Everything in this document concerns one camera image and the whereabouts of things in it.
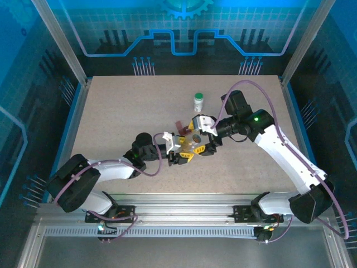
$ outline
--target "small bottle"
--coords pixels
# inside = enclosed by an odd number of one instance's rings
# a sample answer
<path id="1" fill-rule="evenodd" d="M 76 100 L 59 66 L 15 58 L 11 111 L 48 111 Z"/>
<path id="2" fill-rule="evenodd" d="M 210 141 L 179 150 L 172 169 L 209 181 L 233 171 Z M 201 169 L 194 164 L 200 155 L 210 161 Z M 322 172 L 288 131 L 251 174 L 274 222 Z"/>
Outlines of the small bottle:
<path id="1" fill-rule="evenodd" d="M 202 111 L 203 107 L 203 94 L 196 93 L 194 98 L 194 110 L 195 112 L 199 113 Z"/>

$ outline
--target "black mounting bracket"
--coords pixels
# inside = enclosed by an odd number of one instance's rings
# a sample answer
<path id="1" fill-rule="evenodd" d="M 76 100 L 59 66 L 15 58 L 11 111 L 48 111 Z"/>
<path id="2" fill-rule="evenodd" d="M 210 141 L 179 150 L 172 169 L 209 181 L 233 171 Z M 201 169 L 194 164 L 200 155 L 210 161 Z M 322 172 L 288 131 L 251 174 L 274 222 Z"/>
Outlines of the black mounting bracket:
<path id="1" fill-rule="evenodd" d="M 233 214 L 229 217 L 234 218 L 234 223 L 252 223 L 252 222 L 264 222 L 264 223 L 277 223 L 278 219 L 273 215 L 267 215 L 265 219 L 257 218 L 252 210 L 251 205 L 234 205 Z M 284 217 L 279 215 L 279 223 L 284 222 Z"/>
<path id="2" fill-rule="evenodd" d="M 84 222 L 86 223 L 100 223 L 101 221 L 107 222 L 107 223 L 133 223 L 134 217 L 130 219 L 124 219 L 120 220 L 120 218 L 123 217 L 129 217 L 135 215 L 135 206 L 134 205 L 118 205 L 116 206 L 116 213 L 115 217 L 118 218 L 119 220 L 117 221 L 104 221 L 95 215 L 87 212 L 85 214 L 85 219 Z"/>

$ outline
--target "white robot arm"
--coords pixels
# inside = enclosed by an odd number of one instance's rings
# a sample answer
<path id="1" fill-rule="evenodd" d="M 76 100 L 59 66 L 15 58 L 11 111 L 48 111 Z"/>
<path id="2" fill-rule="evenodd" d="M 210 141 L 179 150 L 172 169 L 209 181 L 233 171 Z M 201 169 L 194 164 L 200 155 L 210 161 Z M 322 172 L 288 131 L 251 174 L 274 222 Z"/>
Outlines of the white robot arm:
<path id="1" fill-rule="evenodd" d="M 302 222 L 310 223 L 332 205 L 331 199 L 315 177 L 318 175 L 326 180 L 333 191 L 333 185 L 327 180 L 326 173 L 311 163 L 281 130 L 281 133 L 277 132 L 274 119 L 269 113 L 264 110 L 253 113 L 243 94 L 238 90 L 231 93 L 225 108 L 227 114 L 232 116 L 216 124 L 214 117 L 198 115 L 192 119 L 189 129 L 193 133 L 198 133 L 196 138 L 200 138 L 200 135 L 209 138 L 209 143 L 204 146 L 192 147 L 192 151 L 180 151 L 187 138 L 165 132 L 162 136 L 166 139 L 166 144 L 154 147 L 152 137 L 147 133 L 141 133 L 132 144 L 132 149 L 120 160 L 97 164 L 83 173 L 79 180 L 61 194 L 58 199 L 59 205 L 65 212 L 81 208 L 111 217 L 115 214 L 115 211 L 112 212 L 115 210 L 115 204 L 108 194 L 93 190 L 95 184 L 106 180 L 135 178 L 140 174 L 138 170 L 143 171 L 146 168 L 144 161 L 158 160 L 159 154 L 168 159 L 170 166 L 186 164 L 195 154 L 213 155 L 217 152 L 216 148 L 222 146 L 222 138 L 236 133 L 246 135 L 274 158 L 297 189 L 291 193 L 259 195 L 252 201 L 252 208 L 257 218 L 264 219 L 272 214 L 293 214 Z M 282 135 L 284 142 L 279 138 L 279 134 Z M 311 169 L 309 170 L 296 155 L 300 156 L 305 164 L 308 163 Z M 73 156 L 51 178 L 47 185 L 50 194 L 56 197 L 76 173 L 93 163 L 98 162 L 87 160 L 82 155 Z"/>

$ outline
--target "speckled work surface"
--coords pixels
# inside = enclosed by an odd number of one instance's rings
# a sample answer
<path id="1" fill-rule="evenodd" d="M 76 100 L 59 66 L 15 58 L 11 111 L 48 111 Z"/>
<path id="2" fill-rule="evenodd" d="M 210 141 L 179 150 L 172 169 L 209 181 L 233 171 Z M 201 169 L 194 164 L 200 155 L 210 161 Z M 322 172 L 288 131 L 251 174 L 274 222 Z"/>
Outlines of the speckled work surface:
<path id="1" fill-rule="evenodd" d="M 297 145 L 278 77 L 271 76 L 96 76 L 91 83 L 72 154 L 89 159 L 121 157 L 131 148 L 137 134 L 175 132 L 175 122 L 188 124 L 196 115 L 193 97 L 204 94 L 202 114 L 217 117 L 220 96 L 237 81 L 250 79 L 271 97 L 279 124 Z M 271 112 L 260 91 L 243 85 L 247 102 L 254 111 Z M 154 173 L 158 161 L 147 163 Z M 235 143 L 223 139 L 214 156 L 195 156 L 189 164 L 168 167 L 159 175 L 141 175 L 132 180 L 112 180 L 96 186 L 108 193 L 261 193 L 293 190 L 287 175 L 269 155 L 249 140 Z"/>

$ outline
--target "red object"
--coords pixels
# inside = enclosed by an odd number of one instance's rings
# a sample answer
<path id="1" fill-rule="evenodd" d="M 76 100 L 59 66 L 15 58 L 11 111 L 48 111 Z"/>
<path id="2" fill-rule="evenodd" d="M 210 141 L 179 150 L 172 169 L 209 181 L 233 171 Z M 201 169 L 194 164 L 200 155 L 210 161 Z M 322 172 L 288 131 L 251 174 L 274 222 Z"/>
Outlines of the red object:
<path id="1" fill-rule="evenodd" d="M 186 127 L 182 126 L 181 121 L 177 121 L 175 123 L 175 125 L 176 125 L 176 128 L 178 130 L 178 134 L 180 134 L 180 136 L 186 136 L 186 135 L 191 133 L 191 130 L 189 130 L 188 126 L 186 126 Z"/>

